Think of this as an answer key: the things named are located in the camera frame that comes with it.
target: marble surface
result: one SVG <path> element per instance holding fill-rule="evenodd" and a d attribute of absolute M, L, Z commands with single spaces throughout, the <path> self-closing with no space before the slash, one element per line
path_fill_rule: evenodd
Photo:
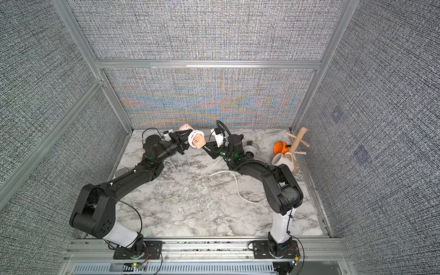
<path fill-rule="evenodd" d="M 209 136 L 207 129 L 203 131 L 205 136 Z M 155 132 L 147 131 L 144 138 Z M 275 142 L 287 141 L 286 130 L 283 129 L 231 129 L 231 132 L 244 134 L 243 141 L 255 142 L 261 149 L 261 155 L 255 159 L 268 163 L 274 157 Z M 118 169 L 132 169 L 141 161 L 141 134 L 140 130 L 133 132 Z M 165 163 L 156 180 L 138 187 L 122 199 L 138 209 L 144 224 L 142 234 L 146 237 L 266 236 L 272 226 L 273 213 L 267 201 L 255 205 L 242 200 L 237 195 L 235 180 L 230 173 L 207 176 L 208 169 L 216 160 L 204 150 L 190 147 L 185 154 L 191 165 L 188 173 L 179 174 L 169 163 Z M 185 157 L 179 153 L 169 160 L 182 169 L 177 157 L 187 169 Z M 211 173 L 220 170 L 227 170 L 223 160 Z M 235 174 L 243 197 L 251 201 L 265 198 L 260 181 Z M 322 235 L 316 209 L 302 180 L 301 168 L 294 176 L 303 191 L 304 201 L 294 215 L 292 234 Z M 136 231 L 140 229 L 139 218 L 130 207 L 118 203 L 116 217 L 127 227 Z"/>

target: orange mug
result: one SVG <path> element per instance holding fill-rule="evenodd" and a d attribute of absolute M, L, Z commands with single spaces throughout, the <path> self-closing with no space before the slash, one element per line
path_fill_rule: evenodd
<path fill-rule="evenodd" d="M 289 152 L 290 147 L 291 147 L 291 145 L 289 145 L 285 142 L 282 142 L 282 141 L 278 141 L 277 143 L 275 143 L 275 146 L 274 146 L 274 154 L 275 155 L 279 154 L 279 153 L 285 154 L 285 153 Z"/>

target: ventilation grille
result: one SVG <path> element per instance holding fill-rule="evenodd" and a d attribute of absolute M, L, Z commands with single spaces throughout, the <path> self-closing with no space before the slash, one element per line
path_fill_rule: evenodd
<path fill-rule="evenodd" d="M 154 274 L 160 267 L 154 262 L 144 271 L 133 271 L 122 263 L 77 263 L 73 275 L 91 274 Z M 163 263 L 161 275 L 166 274 L 270 274 L 274 272 L 272 262 L 252 263 Z"/>

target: cable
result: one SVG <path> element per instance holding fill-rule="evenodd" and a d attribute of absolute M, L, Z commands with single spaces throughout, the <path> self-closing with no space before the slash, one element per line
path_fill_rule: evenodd
<path fill-rule="evenodd" d="M 229 129 L 226 127 L 226 125 L 223 122 L 221 122 L 220 120 L 217 119 L 216 124 L 217 124 L 217 127 L 225 129 L 229 136 L 231 135 L 231 132 L 229 131 Z"/>
<path fill-rule="evenodd" d="M 185 173 L 188 173 L 190 171 L 191 165 L 190 165 L 190 160 L 188 159 L 188 157 L 185 154 L 183 156 L 187 159 L 188 169 L 186 171 L 183 170 L 183 167 L 182 167 L 182 172 L 177 170 L 176 166 L 171 161 L 169 161 L 168 159 L 165 159 L 164 162 L 167 162 L 167 163 L 171 164 L 173 166 L 173 168 L 175 169 L 175 171 L 178 172 L 179 174 L 185 174 Z"/>
<path fill-rule="evenodd" d="M 144 141 L 143 141 L 143 134 L 144 134 L 146 131 L 150 130 L 150 129 L 156 129 L 156 131 L 157 131 L 158 134 L 159 134 L 159 137 L 161 137 L 161 139 L 162 139 L 162 135 L 160 134 L 159 130 L 158 130 L 157 128 L 151 127 L 151 128 L 148 128 L 147 130 L 145 130 L 145 131 L 142 132 L 142 145 L 144 144 Z"/>
<path fill-rule="evenodd" d="M 133 208 L 133 210 L 135 210 L 136 213 L 137 213 L 138 216 L 139 216 L 139 220 L 140 220 L 140 230 L 139 230 L 138 235 L 137 235 L 136 238 L 135 238 L 131 243 L 129 243 L 127 246 L 121 246 L 121 247 L 123 247 L 125 250 L 127 250 L 128 247 L 129 247 L 130 245 L 132 245 L 132 244 L 137 240 L 137 238 L 139 237 L 139 235 L 140 235 L 140 233 L 141 233 L 141 231 L 142 231 L 142 227 L 143 227 L 143 225 L 142 225 L 142 217 L 140 216 L 140 214 L 139 214 L 139 212 L 136 210 L 136 208 L 134 208 L 134 207 L 131 206 L 130 204 L 128 204 L 128 203 L 126 203 L 126 202 L 123 202 L 123 201 L 121 201 L 121 200 L 118 200 L 117 198 L 114 198 L 114 197 L 110 196 L 107 192 L 105 192 L 105 193 L 106 193 L 107 196 L 109 196 L 110 198 L 114 199 L 115 201 L 122 202 L 123 204 L 128 205 L 128 206 L 130 206 L 131 208 Z"/>
<path fill-rule="evenodd" d="M 266 198 L 264 198 L 264 199 L 263 199 L 262 201 L 260 201 L 260 202 L 253 202 L 253 201 L 249 201 L 249 200 L 243 198 L 242 195 L 240 194 L 240 190 L 238 189 L 238 181 L 237 181 L 237 177 L 235 176 L 235 174 L 234 174 L 232 171 L 229 171 L 229 170 L 223 170 L 223 171 L 218 171 L 218 172 L 215 172 L 215 173 L 213 173 L 213 174 L 210 174 L 209 172 L 211 171 L 211 169 L 212 169 L 217 163 L 219 163 L 219 161 L 221 161 L 221 158 L 219 158 L 219 160 L 218 160 L 216 163 L 214 163 L 214 164 L 209 168 L 209 170 L 208 170 L 208 172 L 207 172 L 207 175 L 208 175 L 208 176 L 213 176 L 213 175 L 217 175 L 217 174 L 220 174 L 220 173 L 231 173 L 231 174 L 234 176 L 234 179 L 235 179 L 235 185 L 237 186 L 237 194 L 238 194 L 239 197 L 242 198 L 245 202 L 252 203 L 252 204 L 259 204 L 259 203 L 262 203 L 262 202 L 264 202 L 264 201 L 266 200 Z"/>
<path fill-rule="evenodd" d="M 200 134 L 203 138 L 205 138 L 205 133 L 204 133 L 204 132 L 202 132 L 202 131 L 200 131 L 200 130 L 194 130 L 194 131 L 192 131 L 192 132 L 189 134 L 189 136 L 188 136 L 188 144 L 189 144 L 191 147 L 193 147 L 193 148 L 196 148 L 196 147 L 195 147 L 195 145 L 193 144 L 192 140 L 193 140 L 193 138 L 194 138 L 197 134 Z"/>
<path fill-rule="evenodd" d="M 160 249 L 159 249 L 159 253 L 161 254 L 161 265 L 160 265 L 159 269 L 156 271 L 156 273 L 154 273 L 153 275 L 156 275 L 159 272 L 159 270 L 162 268 L 162 263 L 164 262 L 164 258 L 162 256 L 162 251 Z"/>
<path fill-rule="evenodd" d="M 150 258 L 150 252 L 148 251 L 148 249 L 146 249 L 145 252 L 147 253 L 147 257 L 145 258 L 145 261 L 143 261 L 143 263 L 142 263 L 143 268 L 146 268 L 146 267 L 147 267 L 147 265 L 148 265 L 148 260 L 149 260 L 149 258 Z"/>
<path fill-rule="evenodd" d="M 300 241 L 297 237 L 292 236 L 292 235 L 290 234 L 290 231 L 289 231 L 289 222 L 290 222 L 290 219 L 293 219 L 292 211 L 293 211 L 293 209 L 290 210 L 289 219 L 287 220 L 287 229 L 286 229 L 286 233 L 287 233 L 290 237 L 295 238 L 296 240 L 298 240 L 298 242 L 300 243 L 301 248 L 302 248 L 302 250 L 303 250 L 303 264 L 301 265 L 301 268 L 300 268 L 299 272 L 296 274 L 296 275 L 298 275 L 298 274 L 301 273 L 301 270 L 302 270 L 302 268 L 304 267 L 305 252 L 304 252 L 304 246 L 302 245 L 301 241 Z"/>

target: black cable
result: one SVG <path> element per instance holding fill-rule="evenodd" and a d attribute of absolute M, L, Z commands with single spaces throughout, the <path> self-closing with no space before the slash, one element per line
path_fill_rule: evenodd
<path fill-rule="evenodd" d="M 131 208 L 133 208 L 133 210 L 136 211 L 136 213 L 137 213 L 138 216 L 139 216 L 139 220 L 140 220 L 140 230 L 139 230 L 138 235 L 137 235 L 136 238 L 135 238 L 131 243 L 129 243 L 127 246 L 121 246 L 121 247 L 123 247 L 124 249 L 128 249 L 127 247 L 130 246 L 130 245 L 132 245 L 132 244 L 137 240 L 137 238 L 139 237 L 139 235 L 140 235 L 140 233 L 141 233 L 141 231 L 142 231 L 142 227 L 143 227 L 143 225 L 142 225 L 142 217 L 140 216 L 140 214 L 139 214 L 139 212 L 136 210 L 136 208 L 134 208 L 134 207 L 131 206 L 130 204 L 128 204 L 128 203 L 126 203 L 126 202 L 123 202 L 123 201 L 121 201 L 121 200 L 118 200 L 117 198 L 114 198 L 114 197 L 110 196 L 107 192 L 106 192 L 106 195 L 109 196 L 110 198 L 114 199 L 115 201 L 122 202 L 123 204 L 126 204 L 126 205 L 130 206 Z"/>
<path fill-rule="evenodd" d="M 290 231 L 289 231 L 289 222 L 290 222 L 290 219 L 293 219 L 292 211 L 293 211 L 293 209 L 290 210 L 289 219 L 287 220 L 287 229 L 286 229 L 286 233 L 287 233 L 290 237 L 295 238 L 296 240 L 298 240 L 298 242 L 299 242 L 300 245 L 301 245 L 301 248 L 303 249 L 303 264 L 301 265 L 301 268 L 300 268 L 299 272 L 296 274 L 296 275 L 298 275 L 298 274 L 301 273 L 301 270 L 302 270 L 302 268 L 304 267 L 304 262 L 305 262 L 305 252 L 304 252 L 304 246 L 302 245 L 301 241 L 300 241 L 297 237 L 292 236 L 292 235 L 290 234 Z"/>
<path fill-rule="evenodd" d="M 160 134 L 159 130 L 158 130 L 157 128 L 151 127 L 151 128 L 148 128 L 147 130 L 145 130 L 145 131 L 142 132 L 142 145 L 144 144 L 144 141 L 143 141 L 143 134 L 144 134 L 146 131 L 150 130 L 150 129 L 156 129 L 156 131 L 157 131 L 158 134 L 159 134 L 159 137 L 161 137 L 161 139 L 162 139 L 162 135 Z"/>
<path fill-rule="evenodd" d="M 156 275 L 159 272 L 159 270 L 162 268 L 162 263 L 164 262 L 164 258 L 162 256 L 162 251 L 160 249 L 159 249 L 159 253 L 161 254 L 161 265 L 160 265 L 159 269 L 156 271 L 156 273 L 154 273 L 153 275 Z"/>
<path fill-rule="evenodd" d="M 226 127 L 226 125 L 223 122 L 221 122 L 220 120 L 217 119 L 216 124 L 217 124 L 217 127 L 225 129 L 227 134 L 231 135 L 231 132 L 229 131 L 229 129 Z"/>
<path fill-rule="evenodd" d="M 225 138 L 224 138 L 224 135 L 223 135 L 223 144 L 220 145 L 220 147 L 218 147 L 218 149 L 214 149 L 214 146 L 211 144 L 211 136 L 213 135 L 214 132 L 215 132 L 215 129 L 214 129 L 214 131 L 211 132 L 211 134 L 209 135 L 209 138 L 208 138 L 209 148 L 214 153 L 220 153 L 223 150 L 223 147 L 224 147 L 224 144 L 225 144 Z"/>

